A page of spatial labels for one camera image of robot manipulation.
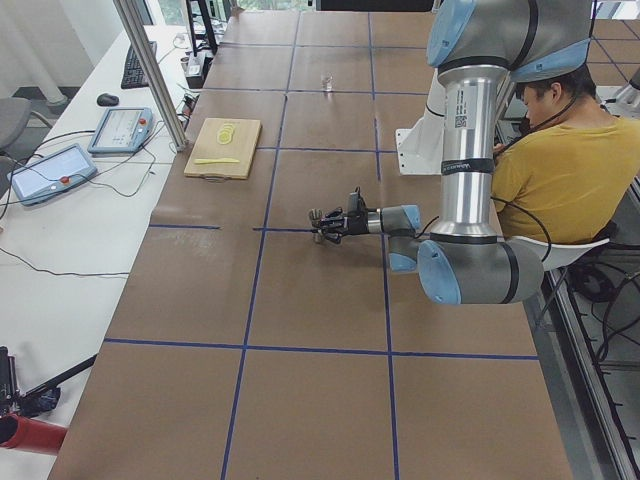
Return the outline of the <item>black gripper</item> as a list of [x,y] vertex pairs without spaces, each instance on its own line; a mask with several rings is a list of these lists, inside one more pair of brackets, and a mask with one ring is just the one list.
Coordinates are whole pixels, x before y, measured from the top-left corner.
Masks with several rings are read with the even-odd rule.
[[317,224],[343,224],[343,227],[322,229],[314,227],[313,241],[316,244],[332,243],[340,244],[343,236],[365,235],[369,233],[368,212],[350,212],[345,215],[342,208],[336,208],[328,213],[317,209],[315,211]]

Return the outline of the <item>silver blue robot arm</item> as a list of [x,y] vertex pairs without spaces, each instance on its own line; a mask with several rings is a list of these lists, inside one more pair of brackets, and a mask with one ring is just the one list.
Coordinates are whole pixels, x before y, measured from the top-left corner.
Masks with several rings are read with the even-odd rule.
[[586,60],[588,1],[447,1],[436,14],[428,63],[444,89],[441,213],[420,240],[414,205],[370,209],[359,193],[346,208],[310,213],[319,240],[384,233],[391,268],[416,272],[440,304],[508,304],[531,297],[543,278],[528,247],[500,240],[489,222],[498,89],[504,80],[556,77]]

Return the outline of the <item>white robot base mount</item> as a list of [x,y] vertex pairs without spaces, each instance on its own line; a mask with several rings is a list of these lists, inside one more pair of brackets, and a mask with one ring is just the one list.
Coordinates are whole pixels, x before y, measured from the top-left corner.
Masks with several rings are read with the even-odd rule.
[[401,175],[439,175],[443,158],[445,89],[434,71],[425,110],[411,129],[396,130]]

